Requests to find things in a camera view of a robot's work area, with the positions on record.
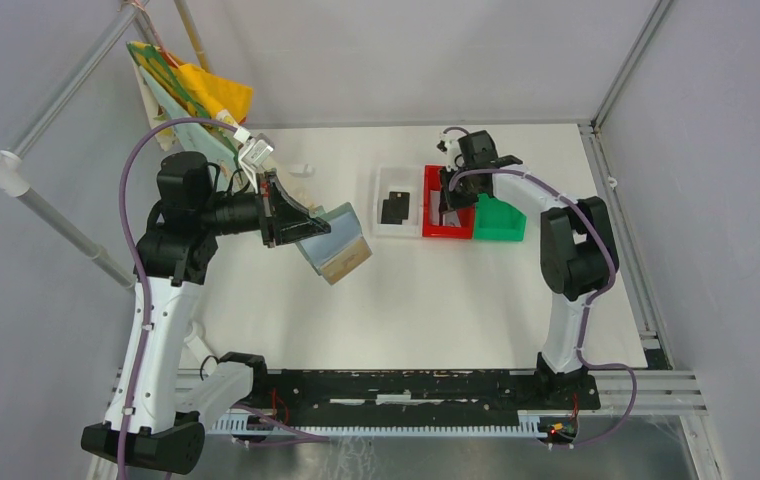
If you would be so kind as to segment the white striped card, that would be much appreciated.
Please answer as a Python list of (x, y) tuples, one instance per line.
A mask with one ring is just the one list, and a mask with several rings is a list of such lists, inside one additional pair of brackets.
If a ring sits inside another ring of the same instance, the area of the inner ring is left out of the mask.
[(430, 220), (434, 226), (461, 228), (462, 221), (458, 211), (443, 212), (440, 208), (434, 209), (430, 214)]

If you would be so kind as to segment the dark grey credit card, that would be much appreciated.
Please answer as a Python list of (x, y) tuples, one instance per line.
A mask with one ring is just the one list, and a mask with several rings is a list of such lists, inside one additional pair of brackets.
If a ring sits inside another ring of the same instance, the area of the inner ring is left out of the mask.
[(386, 202), (389, 205), (397, 205), (399, 208), (407, 208), (410, 202), (410, 193), (390, 191)]

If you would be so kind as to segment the gold credit card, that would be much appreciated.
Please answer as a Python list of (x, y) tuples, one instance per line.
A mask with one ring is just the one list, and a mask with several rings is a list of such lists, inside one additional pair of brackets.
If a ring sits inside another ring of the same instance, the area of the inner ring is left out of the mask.
[(329, 285), (334, 285), (368, 260), (371, 255), (370, 246), (364, 238), (354, 240), (322, 265), (321, 276)]

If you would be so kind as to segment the black credit card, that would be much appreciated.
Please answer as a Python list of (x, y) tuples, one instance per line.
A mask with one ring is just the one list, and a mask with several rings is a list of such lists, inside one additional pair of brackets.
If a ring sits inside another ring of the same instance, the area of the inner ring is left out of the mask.
[(409, 205), (407, 208), (399, 208), (397, 205), (389, 205), (386, 200), (382, 201), (381, 224), (402, 225), (405, 220), (409, 219)]

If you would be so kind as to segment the green leather card holder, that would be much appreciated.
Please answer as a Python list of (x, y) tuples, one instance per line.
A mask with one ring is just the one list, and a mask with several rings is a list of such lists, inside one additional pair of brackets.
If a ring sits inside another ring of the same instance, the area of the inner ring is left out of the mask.
[(350, 202), (325, 212), (319, 218), (331, 226), (329, 234), (297, 242), (297, 248), (313, 270), (321, 276), (321, 267), (351, 242), (362, 237), (358, 216)]

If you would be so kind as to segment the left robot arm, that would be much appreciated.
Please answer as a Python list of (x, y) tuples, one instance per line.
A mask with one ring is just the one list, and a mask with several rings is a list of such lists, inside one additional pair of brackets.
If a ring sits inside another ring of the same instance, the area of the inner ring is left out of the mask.
[(81, 436), (82, 448), (114, 462), (120, 475), (131, 467), (190, 473), (219, 418), (239, 401), (253, 408), (269, 397), (265, 359), (237, 352), (221, 356), (187, 394), (176, 391), (218, 238), (256, 231), (272, 248), (331, 230), (287, 193), (274, 171), (259, 175), (257, 192), (230, 193), (216, 189), (211, 168), (195, 151), (166, 157), (157, 175), (160, 198), (144, 235), (130, 243), (136, 302), (119, 389), (104, 419)]

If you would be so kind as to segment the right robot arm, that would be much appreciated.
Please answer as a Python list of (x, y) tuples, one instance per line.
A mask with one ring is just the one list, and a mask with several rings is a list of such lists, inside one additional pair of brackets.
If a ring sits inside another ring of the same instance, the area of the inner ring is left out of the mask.
[(485, 130), (447, 127), (437, 148), (447, 160), (439, 173), (441, 212), (474, 206), (486, 195), (514, 207), (539, 228), (540, 270), (552, 305), (533, 392), (541, 405), (558, 408), (588, 374), (583, 350), (591, 308), (613, 287), (618, 271), (608, 207), (597, 196), (577, 199), (562, 193), (521, 159), (500, 155)]

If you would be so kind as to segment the red plastic bin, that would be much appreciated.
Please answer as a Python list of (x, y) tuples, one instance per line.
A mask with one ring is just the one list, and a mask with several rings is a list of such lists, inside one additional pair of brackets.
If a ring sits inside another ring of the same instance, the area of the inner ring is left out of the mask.
[(474, 231), (475, 208), (467, 207), (449, 214), (440, 212), (442, 196), (439, 171), (439, 165), (424, 167), (422, 236), (431, 239), (471, 240)]

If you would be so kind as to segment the green plastic bin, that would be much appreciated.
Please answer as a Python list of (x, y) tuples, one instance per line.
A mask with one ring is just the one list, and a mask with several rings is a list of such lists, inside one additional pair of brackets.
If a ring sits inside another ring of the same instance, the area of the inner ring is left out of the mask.
[(512, 205), (480, 194), (475, 205), (472, 238), (481, 241), (522, 242), (527, 217)]

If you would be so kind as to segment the clear plastic bin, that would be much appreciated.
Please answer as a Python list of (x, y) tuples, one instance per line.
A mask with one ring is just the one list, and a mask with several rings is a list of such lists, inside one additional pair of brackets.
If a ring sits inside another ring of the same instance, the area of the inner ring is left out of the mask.
[(380, 166), (374, 175), (372, 232), (379, 237), (421, 238), (424, 167)]

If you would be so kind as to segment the patterned cloth bags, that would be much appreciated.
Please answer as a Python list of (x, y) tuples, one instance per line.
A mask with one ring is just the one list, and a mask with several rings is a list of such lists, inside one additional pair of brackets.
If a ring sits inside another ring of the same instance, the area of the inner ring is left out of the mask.
[[(207, 118), (232, 126), (243, 123), (250, 111), (254, 90), (211, 74), (192, 63), (175, 65), (157, 47), (138, 41), (126, 44), (134, 64), (142, 101), (152, 128), (176, 118)], [(238, 143), (219, 127), (182, 124), (156, 135), (159, 147), (203, 153), (207, 159), (233, 170)]]

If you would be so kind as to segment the white pipe pole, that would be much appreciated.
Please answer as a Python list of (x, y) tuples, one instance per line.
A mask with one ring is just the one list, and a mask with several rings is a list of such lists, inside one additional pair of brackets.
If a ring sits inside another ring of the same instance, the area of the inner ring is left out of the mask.
[(132, 290), (136, 282), (133, 274), (123, 270), (102, 245), (87, 237), (37, 193), (21, 175), (21, 165), (22, 159), (18, 155), (0, 150), (0, 190), (29, 209), (122, 288)]

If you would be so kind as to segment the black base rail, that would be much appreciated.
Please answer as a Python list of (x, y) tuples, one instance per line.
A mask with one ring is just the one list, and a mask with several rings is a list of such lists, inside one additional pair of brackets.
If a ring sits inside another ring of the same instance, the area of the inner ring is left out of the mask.
[(523, 412), (597, 410), (595, 379), (551, 387), (531, 370), (281, 370), (244, 403), (292, 427), (503, 427)]

